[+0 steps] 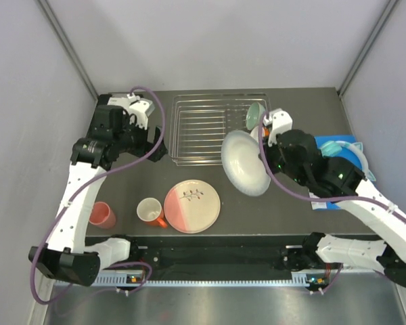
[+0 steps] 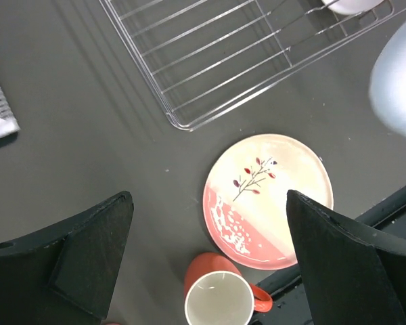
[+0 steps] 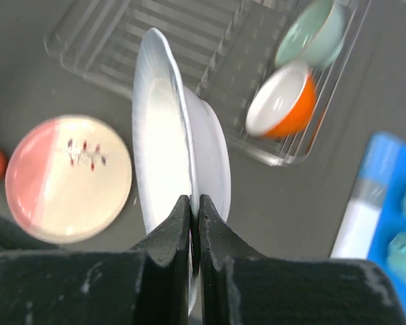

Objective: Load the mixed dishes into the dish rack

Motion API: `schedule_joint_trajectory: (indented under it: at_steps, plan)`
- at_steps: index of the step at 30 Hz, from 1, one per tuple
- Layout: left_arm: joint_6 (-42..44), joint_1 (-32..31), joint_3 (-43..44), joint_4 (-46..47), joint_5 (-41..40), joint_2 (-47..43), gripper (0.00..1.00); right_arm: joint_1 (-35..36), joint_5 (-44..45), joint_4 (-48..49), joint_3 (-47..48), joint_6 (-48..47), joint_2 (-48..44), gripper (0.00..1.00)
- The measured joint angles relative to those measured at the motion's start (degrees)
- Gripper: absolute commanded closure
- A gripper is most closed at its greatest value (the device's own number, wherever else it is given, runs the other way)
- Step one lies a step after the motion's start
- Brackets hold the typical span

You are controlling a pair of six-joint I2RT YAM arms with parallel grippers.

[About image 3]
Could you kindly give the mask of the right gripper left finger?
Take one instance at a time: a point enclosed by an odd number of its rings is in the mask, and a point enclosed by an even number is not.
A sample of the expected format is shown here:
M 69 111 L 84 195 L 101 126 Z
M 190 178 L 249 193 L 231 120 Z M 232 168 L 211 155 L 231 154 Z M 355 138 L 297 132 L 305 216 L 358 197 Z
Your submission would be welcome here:
M 123 252 L 0 253 L 0 324 L 186 324 L 189 198 Z

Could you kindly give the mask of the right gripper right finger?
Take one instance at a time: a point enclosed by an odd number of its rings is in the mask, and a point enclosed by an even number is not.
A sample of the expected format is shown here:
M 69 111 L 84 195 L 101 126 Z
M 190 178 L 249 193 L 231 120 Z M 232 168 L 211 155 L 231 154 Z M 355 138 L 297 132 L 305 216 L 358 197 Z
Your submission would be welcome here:
M 388 276 L 360 259 L 276 259 L 242 240 L 200 198 L 205 324 L 406 324 Z

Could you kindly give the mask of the pink cream floral plate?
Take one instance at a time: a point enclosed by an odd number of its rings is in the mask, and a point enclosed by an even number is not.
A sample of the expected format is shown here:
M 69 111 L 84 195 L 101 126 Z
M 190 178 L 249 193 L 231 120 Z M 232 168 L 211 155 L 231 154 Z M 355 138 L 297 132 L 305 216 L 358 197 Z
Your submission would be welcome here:
M 90 116 L 62 115 L 30 130 L 14 150 L 5 194 L 31 236 L 70 244 L 105 230 L 124 207 L 132 160 L 119 134 Z

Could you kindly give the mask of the white blue-rimmed plate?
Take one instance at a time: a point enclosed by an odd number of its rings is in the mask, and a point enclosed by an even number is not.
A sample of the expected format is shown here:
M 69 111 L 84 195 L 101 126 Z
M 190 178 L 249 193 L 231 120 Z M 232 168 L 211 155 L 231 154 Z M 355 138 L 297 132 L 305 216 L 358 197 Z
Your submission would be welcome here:
M 143 36 L 132 97 L 135 175 L 143 222 L 152 232 L 178 197 L 198 216 L 210 196 L 223 221 L 231 206 L 231 169 L 221 124 L 210 105 L 184 85 L 169 42 L 157 29 Z

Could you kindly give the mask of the small white bowl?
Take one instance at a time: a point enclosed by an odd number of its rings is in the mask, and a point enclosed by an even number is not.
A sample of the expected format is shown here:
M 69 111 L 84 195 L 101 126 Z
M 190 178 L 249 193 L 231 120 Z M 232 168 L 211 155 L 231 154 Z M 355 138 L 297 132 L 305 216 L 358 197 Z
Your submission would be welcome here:
M 293 61 L 274 72 L 248 109 L 245 129 L 252 137 L 277 139 L 305 129 L 317 100 L 309 66 Z

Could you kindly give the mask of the metal wire dish rack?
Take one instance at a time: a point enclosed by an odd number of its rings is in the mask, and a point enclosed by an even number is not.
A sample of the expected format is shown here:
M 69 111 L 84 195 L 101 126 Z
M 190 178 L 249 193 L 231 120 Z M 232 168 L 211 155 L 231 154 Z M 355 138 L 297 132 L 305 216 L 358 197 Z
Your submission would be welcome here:
M 341 1 L 344 45 L 314 68 L 317 103 L 304 130 L 281 139 L 250 137 L 247 110 L 275 71 L 275 52 L 306 1 L 70 1 L 44 38 L 47 53 L 100 87 L 131 97 L 139 44 L 155 27 L 168 39 L 184 84 L 216 112 L 228 143 L 269 166 L 309 155 L 369 1 Z

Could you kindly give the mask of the green ceramic bowl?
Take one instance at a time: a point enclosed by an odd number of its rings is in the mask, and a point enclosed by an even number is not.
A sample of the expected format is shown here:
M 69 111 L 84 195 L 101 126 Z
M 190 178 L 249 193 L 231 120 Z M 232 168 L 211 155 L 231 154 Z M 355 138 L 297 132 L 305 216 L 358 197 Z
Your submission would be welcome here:
M 275 67 L 301 60 L 315 70 L 327 68 L 341 52 L 345 28 L 344 10 L 339 2 L 312 1 L 281 40 L 275 54 Z

